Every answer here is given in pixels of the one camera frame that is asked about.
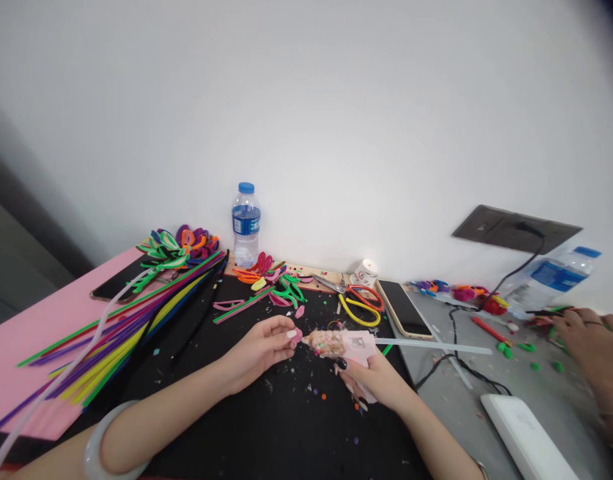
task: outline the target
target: paper cup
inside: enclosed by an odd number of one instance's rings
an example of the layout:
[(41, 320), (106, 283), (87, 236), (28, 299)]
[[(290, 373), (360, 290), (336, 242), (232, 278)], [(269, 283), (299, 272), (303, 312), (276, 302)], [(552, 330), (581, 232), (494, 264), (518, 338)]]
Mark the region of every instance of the paper cup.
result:
[(351, 274), (350, 281), (355, 285), (373, 288), (375, 280), (378, 279), (378, 264), (370, 259), (364, 259), (360, 266)]

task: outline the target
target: black mat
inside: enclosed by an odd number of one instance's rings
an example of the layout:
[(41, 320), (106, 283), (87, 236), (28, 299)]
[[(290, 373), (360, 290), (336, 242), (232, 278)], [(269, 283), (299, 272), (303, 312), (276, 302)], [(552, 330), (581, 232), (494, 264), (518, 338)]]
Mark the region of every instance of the black mat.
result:
[[(216, 301), (247, 299), (250, 293), (249, 285), (225, 277)], [(308, 300), (305, 314), (293, 320), (305, 333), (325, 329), (331, 320), (344, 317), (349, 329), (363, 328), (347, 315), (336, 315), (336, 296), (306, 290), (304, 295)], [(221, 312), (212, 311), (190, 348), (171, 368), (171, 356), (197, 325), (208, 298), (206, 291), (189, 301), (159, 339), (145, 346), (137, 371), (121, 385), (109, 384), (61, 441), (98, 422), (113, 406), (144, 398), (218, 359), (256, 322), (287, 311), (295, 313), (263, 299), (214, 325), (212, 319)], [(371, 317), (351, 308), (363, 318)], [(387, 321), (380, 323), (376, 335), (392, 337)], [(154, 348), (159, 348), (159, 355), (153, 355)], [(388, 359), (410, 381), (398, 348), (391, 350)], [(145, 475), (180, 479), (430, 478), (397, 415), (377, 404), (364, 414), (356, 411), (349, 391), (332, 369), (330, 360), (298, 345), (290, 361), (271, 367), (253, 385), (194, 423), (153, 459)], [(9, 462), (26, 463), (48, 447), (50, 442), (22, 439)]]

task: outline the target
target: bottle label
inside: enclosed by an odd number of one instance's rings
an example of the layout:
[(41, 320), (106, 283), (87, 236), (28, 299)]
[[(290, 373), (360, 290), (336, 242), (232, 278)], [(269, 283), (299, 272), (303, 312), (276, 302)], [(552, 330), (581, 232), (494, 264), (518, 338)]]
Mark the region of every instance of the bottle label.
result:
[(251, 209), (240, 205), (233, 209), (233, 231), (238, 235), (254, 235), (259, 232), (261, 213), (258, 208)]
[(531, 277), (541, 284), (561, 292), (571, 290), (571, 288), (586, 278), (579, 273), (573, 273), (549, 261), (541, 264)]

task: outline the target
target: white power bank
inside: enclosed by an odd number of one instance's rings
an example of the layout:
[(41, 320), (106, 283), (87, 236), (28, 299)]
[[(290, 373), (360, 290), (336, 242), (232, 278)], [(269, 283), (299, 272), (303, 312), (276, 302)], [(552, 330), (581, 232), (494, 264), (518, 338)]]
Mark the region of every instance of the white power bank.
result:
[(527, 404), (506, 395), (480, 399), (526, 480), (579, 480)]

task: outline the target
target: phone screen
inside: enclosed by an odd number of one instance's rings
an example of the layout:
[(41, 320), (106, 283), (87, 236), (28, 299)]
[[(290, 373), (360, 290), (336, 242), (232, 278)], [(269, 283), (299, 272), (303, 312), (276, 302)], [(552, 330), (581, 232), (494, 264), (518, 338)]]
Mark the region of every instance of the phone screen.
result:
[[(111, 301), (132, 279), (146, 270), (141, 266), (142, 263), (152, 262), (153, 259), (148, 255), (142, 255), (133, 263), (128, 265), (124, 270), (115, 274), (113, 277), (102, 283), (91, 292), (91, 297), (99, 300)], [(118, 300), (118, 303), (124, 303), (131, 299), (135, 294), (133, 289), (127, 290)]]
[(428, 329), (420, 312), (415, 307), (404, 288), (396, 282), (387, 280), (379, 280), (382, 291), (388, 299), (391, 308), (402, 324), (402, 328), (408, 333), (415, 335), (432, 336), (433, 334)]

